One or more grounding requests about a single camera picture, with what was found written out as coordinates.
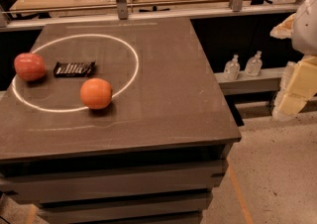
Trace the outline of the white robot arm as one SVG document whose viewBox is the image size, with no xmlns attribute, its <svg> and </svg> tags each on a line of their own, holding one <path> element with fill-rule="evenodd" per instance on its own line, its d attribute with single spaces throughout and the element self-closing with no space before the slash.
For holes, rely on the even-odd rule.
<svg viewBox="0 0 317 224">
<path fill-rule="evenodd" d="M 273 102 L 272 117 L 287 121 L 317 94 L 317 0 L 304 0 L 270 35 L 291 39 L 292 47 L 303 54 L 299 62 L 290 61 L 285 67 Z"/>
</svg>

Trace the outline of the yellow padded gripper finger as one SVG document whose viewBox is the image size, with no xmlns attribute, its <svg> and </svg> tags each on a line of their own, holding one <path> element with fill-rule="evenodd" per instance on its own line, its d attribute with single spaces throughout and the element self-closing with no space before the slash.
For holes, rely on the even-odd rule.
<svg viewBox="0 0 317 224">
<path fill-rule="evenodd" d="M 290 61 L 283 72 L 280 90 L 273 102 L 272 117 L 288 121 L 296 117 L 317 93 L 317 56 Z"/>
<path fill-rule="evenodd" d="M 292 36 L 294 18 L 294 14 L 290 15 L 283 22 L 275 26 L 269 34 L 276 39 L 290 39 Z"/>
</svg>

